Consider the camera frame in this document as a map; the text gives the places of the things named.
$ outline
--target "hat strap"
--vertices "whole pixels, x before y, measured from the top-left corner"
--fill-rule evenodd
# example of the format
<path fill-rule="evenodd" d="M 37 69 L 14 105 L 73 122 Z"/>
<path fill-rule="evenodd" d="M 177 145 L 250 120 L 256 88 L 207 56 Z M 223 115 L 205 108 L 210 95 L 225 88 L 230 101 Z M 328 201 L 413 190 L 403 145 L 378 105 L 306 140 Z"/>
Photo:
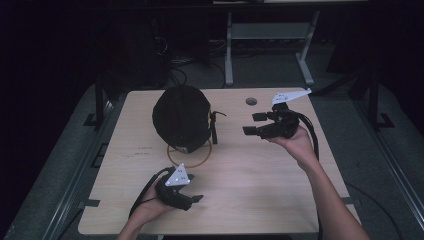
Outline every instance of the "hat strap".
<path fill-rule="evenodd" d="M 216 128 L 215 128 L 216 114 L 217 114 L 217 113 L 219 113 L 219 114 L 221 114 L 221 115 L 224 115 L 224 116 L 227 116 L 227 115 L 225 115 L 224 113 L 222 113 L 222 112 L 217 112 L 217 111 L 213 111 L 213 112 L 211 113 L 211 116 L 210 116 L 210 118 L 211 118 L 211 125 L 210 125 L 210 129 L 211 129 L 211 132 L 212 132 L 212 143 L 213 143 L 213 144 L 218 144 L 218 138 L 217 138 L 217 136 L 216 136 Z"/>

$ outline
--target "dark background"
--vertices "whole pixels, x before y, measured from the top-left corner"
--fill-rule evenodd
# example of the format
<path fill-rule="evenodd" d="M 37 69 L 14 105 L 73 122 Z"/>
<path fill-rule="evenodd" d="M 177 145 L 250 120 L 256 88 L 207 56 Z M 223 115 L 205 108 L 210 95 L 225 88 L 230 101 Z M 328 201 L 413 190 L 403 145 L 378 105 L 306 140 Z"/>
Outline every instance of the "dark background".
<path fill-rule="evenodd" d="M 105 2 L 91 1 L 90 5 L 106 6 Z M 0 2 L 0 236 L 13 221 L 89 86 L 102 78 L 109 97 L 114 98 L 131 89 L 158 88 L 166 81 L 164 63 L 156 58 L 149 18 L 135 15 L 117 21 L 80 11 L 80 6 L 78 1 Z M 364 65 L 372 66 L 423 133 L 424 24 L 420 6 L 414 1 L 371 1 L 361 12 L 341 16 L 324 11 L 314 40 L 338 40 L 331 71 L 349 74 Z M 194 32 L 196 27 L 201 30 L 199 35 L 185 36 L 185 40 L 176 31 L 184 25 L 170 24 L 162 31 L 177 45 L 197 44 L 200 50 L 193 54 L 202 58 L 206 56 L 201 51 L 205 37 L 222 34 L 205 31 L 205 26 L 224 29 L 223 16 L 202 18 L 193 26 Z M 334 19 L 342 19 L 343 24 L 335 25 Z M 181 19 L 182 24 L 187 22 L 192 20 Z M 124 59 L 131 69 L 113 56 Z"/>

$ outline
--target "table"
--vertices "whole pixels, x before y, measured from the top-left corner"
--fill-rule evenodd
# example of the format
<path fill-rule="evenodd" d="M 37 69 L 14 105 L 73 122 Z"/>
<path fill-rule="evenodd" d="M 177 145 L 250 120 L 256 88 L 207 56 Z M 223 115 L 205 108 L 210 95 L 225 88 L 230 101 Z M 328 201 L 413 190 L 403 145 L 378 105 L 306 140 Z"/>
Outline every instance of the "table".
<path fill-rule="evenodd" d="M 201 166 L 187 169 L 195 178 L 181 193 L 203 194 L 188 211 L 174 210 L 146 224 L 141 233 L 173 234 L 278 234 L 317 232 L 317 215 L 310 184 L 296 161 L 278 145 L 257 136 L 245 136 L 243 126 L 252 113 L 271 110 L 277 92 L 299 88 L 202 90 L 217 115 L 218 144 Z M 128 94 L 79 224 L 82 234 L 118 234 L 148 180 L 170 167 L 167 145 L 156 133 L 152 109 L 163 93 Z M 246 104 L 255 98 L 257 104 Z M 320 161 L 342 198 L 349 197 L 342 177 L 307 96 L 288 103 L 290 109 L 310 118 L 319 139 Z M 195 155 L 186 155 L 190 159 Z M 353 205 L 348 205 L 357 216 Z"/>

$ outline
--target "person's right hand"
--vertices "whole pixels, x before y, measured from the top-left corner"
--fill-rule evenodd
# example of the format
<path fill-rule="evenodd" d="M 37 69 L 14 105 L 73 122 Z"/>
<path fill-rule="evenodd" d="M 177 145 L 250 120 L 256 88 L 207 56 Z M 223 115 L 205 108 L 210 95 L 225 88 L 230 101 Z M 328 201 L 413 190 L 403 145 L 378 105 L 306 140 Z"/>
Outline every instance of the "person's right hand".
<path fill-rule="evenodd" d="M 297 128 L 296 134 L 289 139 L 275 137 L 268 138 L 267 140 L 284 147 L 305 171 L 318 162 L 309 134 L 306 129 L 301 126 Z"/>

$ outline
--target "hand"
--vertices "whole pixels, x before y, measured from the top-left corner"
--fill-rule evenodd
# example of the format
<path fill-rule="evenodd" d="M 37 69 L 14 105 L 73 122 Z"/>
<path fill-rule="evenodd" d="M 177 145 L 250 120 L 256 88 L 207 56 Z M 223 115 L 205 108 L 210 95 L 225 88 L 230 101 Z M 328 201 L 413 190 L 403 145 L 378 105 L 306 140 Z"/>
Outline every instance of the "hand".
<path fill-rule="evenodd" d="M 305 171 L 318 163 L 309 134 L 306 129 L 301 126 L 297 128 L 296 134 L 289 139 L 275 137 L 267 140 L 284 147 Z"/>
<path fill-rule="evenodd" d="M 131 217 L 128 219 L 124 228 L 118 236 L 118 239 L 136 239 L 138 233 L 144 224 L 158 218 L 165 212 L 174 209 L 171 206 L 165 205 L 156 197 L 155 186 L 157 180 L 144 194 L 142 201 L 146 201 L 138 206 Z"/>

